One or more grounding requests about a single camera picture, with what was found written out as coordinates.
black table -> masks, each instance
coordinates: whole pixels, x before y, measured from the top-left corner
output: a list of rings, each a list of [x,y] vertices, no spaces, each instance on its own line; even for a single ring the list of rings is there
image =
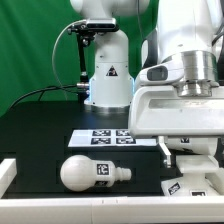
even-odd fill
[[[74,129],[127,129],[128,114],[105,115],[84,110],[78,102],[26,102],[0,118],[0,159],[16,158],[17,176],[3,198],[162,195],[162,178],[176,176],[176,169],[162,166],[157,147],[68,148]],[[72,155],[113,161],[130,168],[131,181],[111,188],[90,188],[75,193],[60,179],[63,162]]]

cable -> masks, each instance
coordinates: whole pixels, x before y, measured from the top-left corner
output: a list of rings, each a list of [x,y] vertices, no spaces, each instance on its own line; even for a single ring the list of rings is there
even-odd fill
[[[216,42],[219,40],[220,37],[224,35],[224,31],[220,32],[212,41],[212,46],[216,44]]]
[[[144,34],[142,31],[142,24],[141,24],[141,19],[140,19],[140,3],[139,0],[137,0],[137,17],[138,17],[138,27],[139,27],[139,31],[140,31],[140,35],[142,38],[142,41],[144,40]]]
[[[222,31],[223,27],[224,27],[224,18],[222,18],[222,23],[221,23],[218,31],[216,32],[216,35],[218,35]]]
[[[22,101],[23,99],[29,97],[29,96],[32,96],[32,95],[35,95],[35,94],[38,94],[38,93],[41,93],[38,101],[40,101],[40,99],[42,98],[43,94],[45,92],[48,92],[48,91],[55,91],[55,90],[63,90],[63,91],[66,91],[66,92],[70,92],[70,93],[77,93],[77,92],[74,92],[74,91],[70,91],[70,90],[67,90],[67,88],[75,88],[77,87],[77,85],[67,85],[67,86],[50,86],[50,87],[47,87],[47,88],[44,88],[44,89],[39,89],[39,90],[35,90],[35,91],[32,91],[30,93],[27,93],[23,96],[21,96],[20,98],[18,98],[16,101],[14,101],[12,103],[12,105],[9,107],[8,110],[12,109],[13,107],[15,107],[20,101]]]
[[[56,50],[57,50],[57,47],[58,47],[58,43],[62,37],[62,35],[65,33],[65,31],[68,30],[69,27],[71,26],[74,26],[76,24],[79,24],[79,23],[82,23],[82,22],[85,22],[86,20],[79,20],[79,21],[76,21],[76,22],[73,22],[73,23],[70,23],[69,25],[67,25],[62,31],[61,33],[59,34],[59,36],[57,37],[56,41],[55,41],[55,44],[54,44],[54,48],[53,48],[53,53],[52,53],[52,58],[51,58],[51,63],[52,63],[52,69],[53,69],[53,73],[54,73],[54,77],[55,79],[57,80],[57,82],[59,83],[61,89],[63,89],[63,85],[61,83],[61,80],[58,76],[58,73],[57,73],[57,70],[56,70],[56,65],[55,65],[55,55],[56,55]]]

green backdrop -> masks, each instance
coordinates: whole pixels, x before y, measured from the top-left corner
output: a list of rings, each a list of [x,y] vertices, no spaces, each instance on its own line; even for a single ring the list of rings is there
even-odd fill
[[[141,15],[147,35],[156,23],[158,0],[151,0]],[[51,56],[56,38],[68,24],[81,17],[69,0],[1,0],[0,1],[0,115],[18,97],[37,89],[58,85]],[[121,30],[129,37],[130,74],[140,69],[141,36],[137,16],[117,18]],[[86,51],[88,73],[94,72],[93,46]],[[79,77],[79,58],[75,35],[63,35],[56,54],[56,67],[63,84],[75,84]],[[27,100],[36,100],[33,96]],[[69,99],[76,99],[69,94]],[[43,100],[64,100],[62,92],[47,93]]]

metal bracket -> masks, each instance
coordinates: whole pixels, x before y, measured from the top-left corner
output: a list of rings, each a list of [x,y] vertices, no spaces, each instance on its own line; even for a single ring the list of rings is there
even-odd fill
[[[167,148],[167,146],[165,144],[165,143],[167,143],[167,141],[168,141],[167,136],[158,136],[157,137],[157,145],[159,146],[159,149],[165,158],[164,164],[167,168],[171,168],[171,167],[175,166],[176,161],[175,161],[175,156],[173,156],[171,154],[171,152],[169,151],[169,149]]]

light bulb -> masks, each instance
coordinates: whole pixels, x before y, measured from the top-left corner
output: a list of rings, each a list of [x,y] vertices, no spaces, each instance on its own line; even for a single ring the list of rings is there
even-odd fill
[[[91,160],[76,155],[63,163],[60,176],[68,189],[84,191],[93,186],[111,187],[117,180],[130,180],[131,170],[116,168],[111,161]]]

